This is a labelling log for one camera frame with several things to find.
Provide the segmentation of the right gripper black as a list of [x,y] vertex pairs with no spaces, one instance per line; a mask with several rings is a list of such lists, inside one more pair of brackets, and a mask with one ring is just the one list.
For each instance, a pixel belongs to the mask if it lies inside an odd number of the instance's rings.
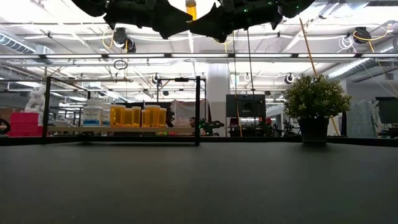
[[190,22],[189,31],[224,43],[227,36],[238,29],[265,23],[275,29],[282,20],[277,1],[220,0],[219,3],[219,6],[214,3],[207,14]]

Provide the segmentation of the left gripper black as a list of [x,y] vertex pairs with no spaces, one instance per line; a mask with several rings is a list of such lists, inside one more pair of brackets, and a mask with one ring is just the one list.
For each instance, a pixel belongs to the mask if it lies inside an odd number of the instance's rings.
[[163,39],[189,30],[193,17],[172,6],[168,0],[106,1],[104,21],[112,30],[116,24],[130,24],[138,28],[150,27]]

